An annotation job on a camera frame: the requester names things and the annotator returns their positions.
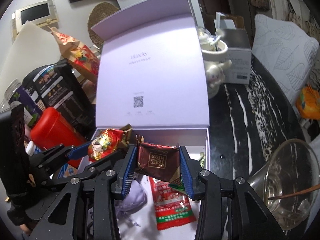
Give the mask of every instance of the snack bag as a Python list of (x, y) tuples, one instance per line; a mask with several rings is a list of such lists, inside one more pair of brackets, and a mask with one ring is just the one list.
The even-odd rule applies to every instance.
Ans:
[(179, 227), (196, 221), (189, 198), (169, 187), (168, 182), (149, 177), (156, 211), (157, 229)]
[(296, 107), (302, 118), (320, 119), (320, 95), (310, 86), (304, 87), (296, 101)]
[(86, 79), (97, 83), (100, 61), (93, 52), (81, 41), (59, 33), (56, 27), (50, 28), (55, 37), (61, 55)]

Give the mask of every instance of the open box lid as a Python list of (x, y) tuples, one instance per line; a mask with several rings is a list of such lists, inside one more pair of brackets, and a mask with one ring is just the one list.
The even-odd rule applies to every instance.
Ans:
[(209, 126), (204, 65), (188, 0), (146, 0), (92, 30), (105, 41), (97, 128)]

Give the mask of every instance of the glass cup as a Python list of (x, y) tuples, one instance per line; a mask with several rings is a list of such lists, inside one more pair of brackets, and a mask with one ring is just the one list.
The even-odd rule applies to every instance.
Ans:
[(318, 191), (278, 200), (268, 198), (315, 186), (320, 183), (319, 177), (319, 163), (312, 148), (302, 140), (290, 139), (276, 149), (268, 162), (248, 182), (281, 228), (289, 230), (308, 217)]
[(8, 104), (8, 102), (5, 100), (2, 100), (0, 103), (0, 113), (7, 110), (8, 108), (10, 108), (10, 105)]

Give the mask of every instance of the black food package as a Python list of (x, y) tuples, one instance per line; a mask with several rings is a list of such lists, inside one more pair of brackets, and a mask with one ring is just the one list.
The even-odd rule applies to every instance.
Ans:
[(22, 85), (41, 110), (54, 107), (81, 135), (95, 129), (95, 111), (67, 60), (33, 70)]

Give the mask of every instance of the black and white marble table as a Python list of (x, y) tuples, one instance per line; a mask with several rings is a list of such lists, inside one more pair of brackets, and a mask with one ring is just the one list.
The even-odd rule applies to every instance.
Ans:
[[(248, 179), (281, 143), (291, 138), (304, 140), (292, 106), (255, 57), (250, 84), (222, 85), (218, 94), (209, 99), (209, 114), (210, 169), (221, 178)], [(222, 224), (226, 225), (226, 201), (222, 210)], [(304, 230), (302, 223), (289, 232), (289, 239), (299, 239)]]

